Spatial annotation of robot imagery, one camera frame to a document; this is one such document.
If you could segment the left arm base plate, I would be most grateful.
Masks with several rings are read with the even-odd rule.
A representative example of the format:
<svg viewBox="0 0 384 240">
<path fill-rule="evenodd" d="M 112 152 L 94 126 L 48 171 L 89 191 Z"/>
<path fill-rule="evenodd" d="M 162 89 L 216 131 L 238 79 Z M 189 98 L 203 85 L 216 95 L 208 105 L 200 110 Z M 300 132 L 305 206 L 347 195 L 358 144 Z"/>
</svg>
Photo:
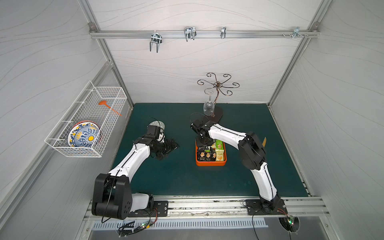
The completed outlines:
<svg viewBox="0 0 384 240">
<path fill-rule="evenodd" d="M 168 201 L 154 201 L 150 200 L 147 208 L 144 210 L 137 210 L 131 212 L 129 218 L 155 218 L 157 217 L 166 217 L 168 215 Z"/>
</svg>

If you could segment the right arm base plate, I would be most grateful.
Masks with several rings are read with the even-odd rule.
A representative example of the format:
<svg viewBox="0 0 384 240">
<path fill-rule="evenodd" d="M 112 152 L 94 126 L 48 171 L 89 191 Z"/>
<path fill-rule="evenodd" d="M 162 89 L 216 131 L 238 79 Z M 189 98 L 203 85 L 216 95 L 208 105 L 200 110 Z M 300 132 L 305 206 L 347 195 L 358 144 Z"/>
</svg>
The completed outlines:
<svg viewBox="0 0 384 240">
<path fill-rule="evenodd" d="M 242 205 L 246 208 L 250 216 L 286 216 L 288 210 L 283 199 L 278 199 L 273 204 L 270 202 L 263 202 L 260 199 L 244 200 Z"/>
</svg>

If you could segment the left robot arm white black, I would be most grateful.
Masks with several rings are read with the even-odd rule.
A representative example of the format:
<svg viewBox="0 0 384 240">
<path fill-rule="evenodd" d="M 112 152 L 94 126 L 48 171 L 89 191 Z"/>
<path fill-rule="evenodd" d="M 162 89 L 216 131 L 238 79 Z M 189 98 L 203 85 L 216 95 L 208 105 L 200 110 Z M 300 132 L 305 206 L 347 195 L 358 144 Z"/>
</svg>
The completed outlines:
<svg viewBox="0 0 384 240">
<path fill-rule="evenodd" d="M 92 214 L 104 218 L 124 220 L 129 214 L 153 208 L 150 194 L 134 194 L 131 181 L 142 163 L 154 155 L 164 159 L 176 150 L 179 144 L 174 139 L 157 141 L 153 138 L 138 138 L 124 159 L 107 174 L 96 177 Z"/>
</svg>

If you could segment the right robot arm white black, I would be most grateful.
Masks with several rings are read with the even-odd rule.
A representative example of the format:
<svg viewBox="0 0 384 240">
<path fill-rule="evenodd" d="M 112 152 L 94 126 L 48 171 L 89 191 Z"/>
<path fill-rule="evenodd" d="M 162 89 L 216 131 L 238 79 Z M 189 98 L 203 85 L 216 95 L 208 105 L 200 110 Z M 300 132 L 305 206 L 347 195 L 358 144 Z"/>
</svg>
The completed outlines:
<svg viewBox="0 0 384 240">
<path fill-rule="evenodd" d="M 242 133 L 225 128 L 212 121 L 195 120 L 191 129 L 198 135 L 198 143 L 211 145 L 213 140 L 236 148 L 242 164 L 249 169 L 257 183 L 262 209 L 273 212 L 281 200 L 268 170 L 266 151 L 262 141 L 253 133 Z"/>
</svg>

